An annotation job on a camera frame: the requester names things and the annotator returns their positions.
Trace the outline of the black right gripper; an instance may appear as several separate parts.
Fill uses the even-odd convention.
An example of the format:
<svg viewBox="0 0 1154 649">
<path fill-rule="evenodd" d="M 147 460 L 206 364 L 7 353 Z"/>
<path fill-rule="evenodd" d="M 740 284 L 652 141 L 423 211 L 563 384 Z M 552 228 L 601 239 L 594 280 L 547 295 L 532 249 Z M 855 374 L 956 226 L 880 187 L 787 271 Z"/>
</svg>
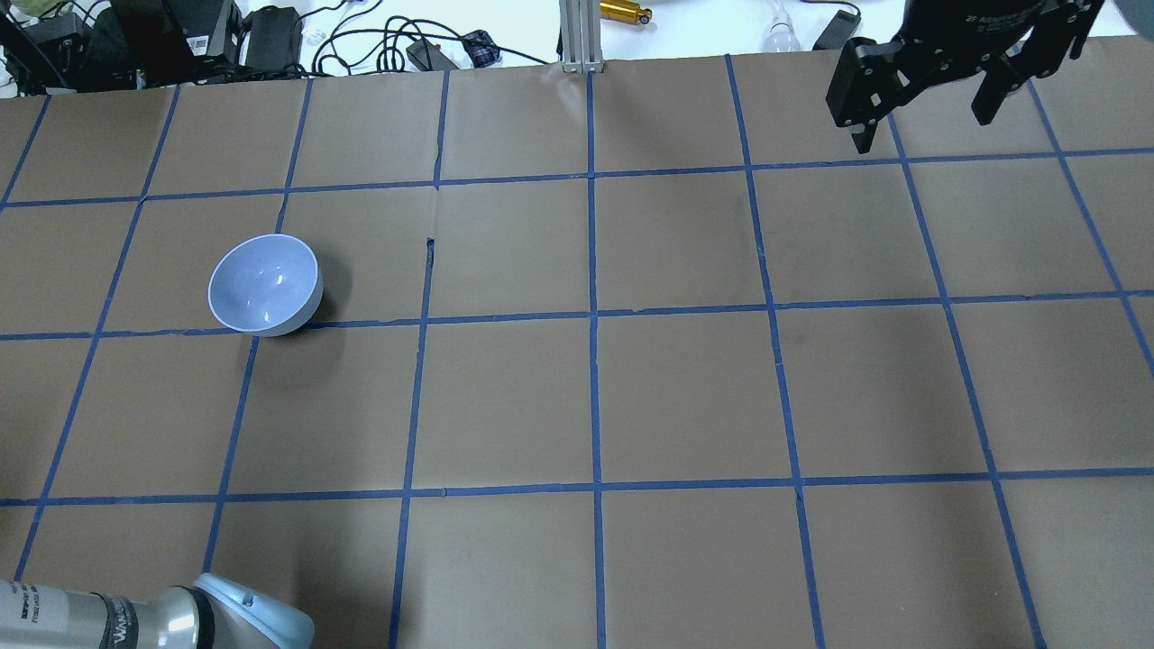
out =
<svg viewBox="0 0 1154 649">
<path fill-rule="evenodd" d="M 1081 57 L 1104 1 L 908 1 L 893 42 L 845 42 L 825 95 L 829 113 L 848 128 L 857 152 L 920 92 L 969 79 L 984 81 L 971 104 L 977 124 L 992 124 L 1007 95 L 1031 79 L 1051 77 Z"/>
</svg>

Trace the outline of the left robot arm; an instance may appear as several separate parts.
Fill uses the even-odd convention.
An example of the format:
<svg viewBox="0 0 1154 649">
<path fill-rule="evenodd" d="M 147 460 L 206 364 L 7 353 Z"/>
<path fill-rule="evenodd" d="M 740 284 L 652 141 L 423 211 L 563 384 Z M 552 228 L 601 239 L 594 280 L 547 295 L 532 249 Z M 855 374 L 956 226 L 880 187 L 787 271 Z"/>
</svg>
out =
<svg viewBox="0 0 1154 649">
<path fill-rule="evenodd" d="M 150 600 L 5 580 L 3 648 L 309 648 L 300 609 L 212 572 Z"/>
</svg>

